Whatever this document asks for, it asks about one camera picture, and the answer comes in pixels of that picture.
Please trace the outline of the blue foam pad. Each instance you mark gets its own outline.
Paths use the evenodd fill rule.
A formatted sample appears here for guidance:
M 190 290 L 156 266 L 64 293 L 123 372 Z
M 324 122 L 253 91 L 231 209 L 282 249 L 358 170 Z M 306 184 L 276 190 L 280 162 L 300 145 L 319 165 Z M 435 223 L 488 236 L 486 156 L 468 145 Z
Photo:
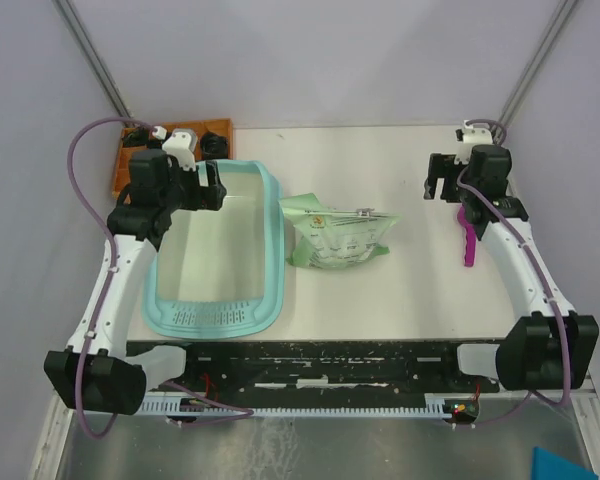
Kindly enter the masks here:
M 533 449 L 531 480 L 598 480 L 599 476 L 540 447 Z

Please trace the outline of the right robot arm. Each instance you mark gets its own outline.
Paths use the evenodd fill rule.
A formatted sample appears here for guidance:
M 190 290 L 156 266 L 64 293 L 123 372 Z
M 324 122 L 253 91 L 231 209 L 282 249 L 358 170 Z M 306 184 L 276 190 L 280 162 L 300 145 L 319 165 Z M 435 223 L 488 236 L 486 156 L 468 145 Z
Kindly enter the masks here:
M 562 294 L 535 245 L 529 215 L 508 192 L 512 157 L 496 145 L 475 145 L 467 159 L 429 157 L 424 197 L 458 203 L 495 263 L 515 322 L 499 344 L 464 343 L 438 368 L 447 389 L 461 391 L 475 376 L 496 379 L 507 390 L 561 390 L 582 386 L 599 337 L 591 315 Z

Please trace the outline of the teal plastic litter box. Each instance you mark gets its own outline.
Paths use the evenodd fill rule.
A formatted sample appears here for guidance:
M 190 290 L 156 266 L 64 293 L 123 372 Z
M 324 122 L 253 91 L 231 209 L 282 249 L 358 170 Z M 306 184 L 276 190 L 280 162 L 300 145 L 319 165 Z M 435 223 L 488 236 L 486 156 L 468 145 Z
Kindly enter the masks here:
M 253 335 L 282 310 L 281 186 L 257 161 L 220 160 L 217 167 L 227 190 L 221 209 L 176 211 L 146 276 L 142 316 L 165 337 Z

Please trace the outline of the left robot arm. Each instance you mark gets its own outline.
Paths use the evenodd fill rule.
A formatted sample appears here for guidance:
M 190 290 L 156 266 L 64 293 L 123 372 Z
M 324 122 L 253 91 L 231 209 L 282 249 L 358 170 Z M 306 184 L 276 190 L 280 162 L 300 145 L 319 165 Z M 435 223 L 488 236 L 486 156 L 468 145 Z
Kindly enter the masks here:
M 157 346 L 130 356 L 127 338 L 144 279 L 177 211 L 218 211 L 227 190 L 216 161 L 188 168 L 172 153 L 132 154 L 129 181 L 106 225 L 103 264 L 74 334 L 62 351 L 50 351 L 44 372 L 74 410 L 133 415 L 145 394 L 170 381 L 189 390 L 200 364 L 183 348 Z

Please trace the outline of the small circuit board with LEDs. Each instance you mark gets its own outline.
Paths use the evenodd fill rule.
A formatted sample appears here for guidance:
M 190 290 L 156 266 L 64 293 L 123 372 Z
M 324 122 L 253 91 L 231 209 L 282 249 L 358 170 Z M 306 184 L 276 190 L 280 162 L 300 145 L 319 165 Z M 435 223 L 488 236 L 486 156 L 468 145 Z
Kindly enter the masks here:
M 453 423 L 471 424 L 478 419 L 479 413 L 480 406 L 476 400 L 454 401 L 450 406 L 451 421 Z

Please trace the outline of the magenta plastic litter scoop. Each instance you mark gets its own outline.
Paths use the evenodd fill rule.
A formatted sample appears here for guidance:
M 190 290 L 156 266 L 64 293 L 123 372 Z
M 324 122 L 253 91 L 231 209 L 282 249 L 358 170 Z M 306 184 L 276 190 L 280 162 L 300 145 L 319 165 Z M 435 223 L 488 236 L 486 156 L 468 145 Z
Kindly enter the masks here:
M 473 225 L 467 220 L 465 207 L 461 206 L 457 212 L 456 219 L 464 231 L 465 249 L 463 262 L 466 268 L 472 268 L 476 258 L 477 236 Z

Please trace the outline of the green cat litter bag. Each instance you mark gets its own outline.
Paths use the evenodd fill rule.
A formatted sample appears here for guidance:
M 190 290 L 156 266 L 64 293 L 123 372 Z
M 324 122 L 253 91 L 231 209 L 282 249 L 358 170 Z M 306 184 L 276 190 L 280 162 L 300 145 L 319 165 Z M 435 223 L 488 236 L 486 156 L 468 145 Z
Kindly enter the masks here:
M 382 239 L 399 220 L 373 208 L 328 208 L 312 193 L 282 198 L 279 205 L 299 235 L 287 259 L 297 268 L 340 270 L 386 255 Z

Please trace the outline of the black mounting base plate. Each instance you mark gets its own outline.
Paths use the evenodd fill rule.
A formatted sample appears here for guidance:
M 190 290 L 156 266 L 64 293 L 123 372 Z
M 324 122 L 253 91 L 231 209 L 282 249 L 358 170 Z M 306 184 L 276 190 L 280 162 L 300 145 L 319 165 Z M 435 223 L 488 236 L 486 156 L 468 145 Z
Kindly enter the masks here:
M 422 407 L 428 394 L 496 393 L 460 371 L 450 341 L 185 342 L 177 384 L 256 408 Z

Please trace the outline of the black round part in tray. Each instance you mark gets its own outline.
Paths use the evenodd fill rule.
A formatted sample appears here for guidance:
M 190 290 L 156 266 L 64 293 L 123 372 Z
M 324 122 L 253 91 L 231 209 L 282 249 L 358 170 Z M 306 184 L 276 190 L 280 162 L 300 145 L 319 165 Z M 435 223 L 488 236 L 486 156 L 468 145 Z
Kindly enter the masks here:
M 229 140 L 227 137 L 207 131 L 200 138 L 201 158 L 207 160 L 229 159 Z

